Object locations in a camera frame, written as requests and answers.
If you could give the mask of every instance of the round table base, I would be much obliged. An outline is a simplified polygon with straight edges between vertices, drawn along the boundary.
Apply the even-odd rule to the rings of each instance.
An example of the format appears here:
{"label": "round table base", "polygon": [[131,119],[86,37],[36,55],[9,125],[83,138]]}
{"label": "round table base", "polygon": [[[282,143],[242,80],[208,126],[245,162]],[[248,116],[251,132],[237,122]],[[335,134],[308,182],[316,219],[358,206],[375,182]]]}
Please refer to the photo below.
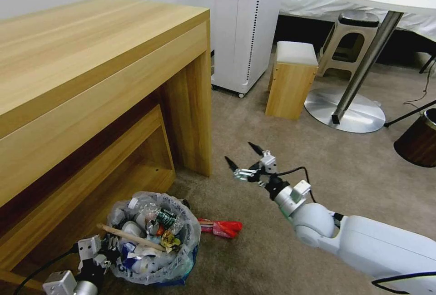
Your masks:
{"label": "round table base", "polygon": [[318,88],[309,92],[304,107],[323,124],[335,129],[352,133],[370,133],[383,127],[386,121],[383,110],[373,101],[359,94],[353,99],[344,113],[339,125],[332,122],[335,111],[344,90]]}

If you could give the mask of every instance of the wooden desk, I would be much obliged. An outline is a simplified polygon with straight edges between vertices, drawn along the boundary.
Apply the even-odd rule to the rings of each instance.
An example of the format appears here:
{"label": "wooden desk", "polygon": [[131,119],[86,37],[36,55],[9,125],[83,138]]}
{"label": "wooden desk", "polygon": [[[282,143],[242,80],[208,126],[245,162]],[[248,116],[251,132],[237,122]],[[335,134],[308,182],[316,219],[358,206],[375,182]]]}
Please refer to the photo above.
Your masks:
{"label": "wooden desk", "polygon": [[172,158],[210,175],[209,39],[208,9],[141,0],[0,22],[0,279],[95,233],[114,201],[166,191]]}

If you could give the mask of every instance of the red toy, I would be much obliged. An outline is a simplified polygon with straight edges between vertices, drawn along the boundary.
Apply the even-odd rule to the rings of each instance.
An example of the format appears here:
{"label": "red toy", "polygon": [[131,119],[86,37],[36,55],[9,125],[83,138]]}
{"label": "red toy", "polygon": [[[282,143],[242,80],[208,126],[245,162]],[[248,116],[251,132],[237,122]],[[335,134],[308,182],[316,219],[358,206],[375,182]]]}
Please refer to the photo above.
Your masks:
{"label": "red toy", "polygon": [[198,222],[202,232],[213,233],[214,235],[235,238],[242,229],[242,223],[238,221],[212,221],[199,218]]}

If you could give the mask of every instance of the transparent plastic bag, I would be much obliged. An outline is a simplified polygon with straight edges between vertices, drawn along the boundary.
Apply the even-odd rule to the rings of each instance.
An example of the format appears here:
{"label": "transparent plastic bag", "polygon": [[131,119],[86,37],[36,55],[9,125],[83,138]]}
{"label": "transparent plastic bag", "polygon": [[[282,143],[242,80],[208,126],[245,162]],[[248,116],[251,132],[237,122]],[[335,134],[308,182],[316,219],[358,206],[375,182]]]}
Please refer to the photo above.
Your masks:
{"label": "transparent plastic bag", "polygon": [[197,218],[177,198],[168,194],[138,192],[133,200],[116,202],[108,216],[108,225],[119,227],[125,219],[132,220],[138,213],[148,218],[157,215],[160,208],[170,210],[177,215],[174,225],[181,226],[178,238],[181,245],[177,252],[162,253],[160,257],[147,258],[149,268],[145,273],[135,273],[123,266],[118,258],[116,265],[111,266],[112,273],[136,284],[150,285],[156,283],[184,283],[188,273],[193,268],[197,246],[200,242],[201,228]]}

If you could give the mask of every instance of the metal stand leg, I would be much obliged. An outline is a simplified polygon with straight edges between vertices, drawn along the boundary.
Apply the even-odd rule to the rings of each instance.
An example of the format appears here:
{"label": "metal stand leg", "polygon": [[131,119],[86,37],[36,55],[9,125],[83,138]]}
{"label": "metal stand leg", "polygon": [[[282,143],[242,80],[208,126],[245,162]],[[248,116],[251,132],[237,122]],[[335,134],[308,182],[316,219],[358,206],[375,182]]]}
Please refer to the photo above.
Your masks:
{"label": "metal stand leg", "polygon": [[403,13],[396,12],[396,11],[388,11],[385,19],[383,20],[382,24],[380,25],[380,28],[377,31],[376,36],[374,37],[374,40],[369,46],[367,53],[363,57],[362,62],[357,68],[356,73],[354,74],[353,78],[348,84],[344,92],[344,95],[342,96],[341,100],[339,101],[339,104],[337,105],[335,112],[332,115],[332,121],[334,124],[340,124],[341,118],[343,117],[345,111],[348,109],[354,97],[356,96],[357,91],[359,90],[363,81],[365,80],[365,77],[367,76],[369,69],[377,60],[380,53],[382,52],[383,47],[385,46],[386,42],[389,40],[391,34],[395,30],[395,27],[400,21],[402,16]]}
{"label": "metal stand leg", "polygon": [[430,59],[427,60],[427,62],[424,64],[424,66],[422,66],[421,70],[419,71],[420,74],[422,74],[423,72],[425,72],[425,70],[427,69],[428,65],[436,58],[436,54],[432,54]]}
{"label": "metal stand leg", "polygon": [[392,120],[391,122],[388,122],[388,123],[384,124],[384,126],[385,126],[385,127],[389,127],[389,126],[391,126],[392,124],[395,124],[395,123],[399,122],[400,120],[403,120],[404,118],[407,118],[407,117],[409,117],[409,116],[411,116],[411,115],[413,115],[413,114],[415,114],[415,113],[418,113],[418,112],[420,112],[421,110],[424,110],[424,109],[426,109],[426,108],[428,108],[428,107],[431,107],[431,106],[434,105],[434,104],[436,104],[436,100],[431,101],[431,102],[429,102],[429,103],[427,103],[427,104],[424,104],[422,107],[419,107],[419,108],[417,108],[417,109],[415,109],[415,110],[412,110],[412,111],[410,111],[409,113],[406,113],[405,115],[402,115],[401,117],[398,117],[397,119]]}
{"label": "metal stand leg", "polygon": [[387,13],[345,91],[320,88],[309,93],[304,106],[315,119],[332,128],[352,133],[370,133],[383,127],[386,121],[383,110],[357,92],[402,15],[395,11]]}

